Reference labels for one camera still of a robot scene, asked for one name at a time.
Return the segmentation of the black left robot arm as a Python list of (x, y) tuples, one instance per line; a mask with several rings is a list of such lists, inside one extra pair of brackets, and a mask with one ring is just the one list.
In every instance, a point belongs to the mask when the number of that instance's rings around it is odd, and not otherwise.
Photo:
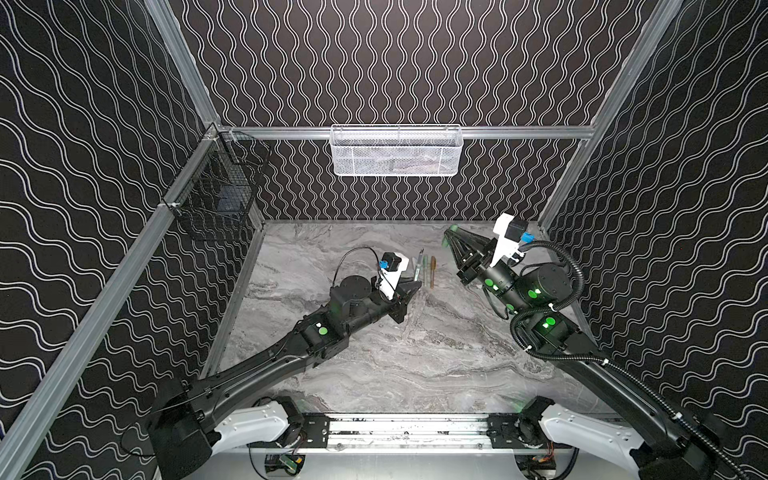
[(183, 479), (199, 469), (224, 439), (217, 427), (232, 412), (333, 358), (348, 347), (355, 332), (386, 316), (403, 322), (421, 287), (420, 281), (408, 278), (388, 298), (371, 279), (349, 276), (330, 288), (326, 304), (267, 349), (203, 379), (163, 382), (143, 420), (162, 477)]

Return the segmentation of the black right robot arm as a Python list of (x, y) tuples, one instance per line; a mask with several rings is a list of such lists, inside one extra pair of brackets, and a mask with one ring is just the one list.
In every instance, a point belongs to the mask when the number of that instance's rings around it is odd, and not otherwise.
[(613, 361), (564, 315), (586, 285), (583, 270), (566, 249), (533, 239), (515, 219), (507, 220), (495, 238), (451, 226), (444, 243), (461, 282), (481, 283), (492, 309), (508, 321), (524, 353), (588, 387), (627, 424), (620, 428), (568, 414), (556, 402), (538, 397), (519, 415), (522, 441), (568, 444), (637, 479), (711, 479), (722, 468), (745, 476), (723, 449), (721, 423), (700, 420), (663, 397)]

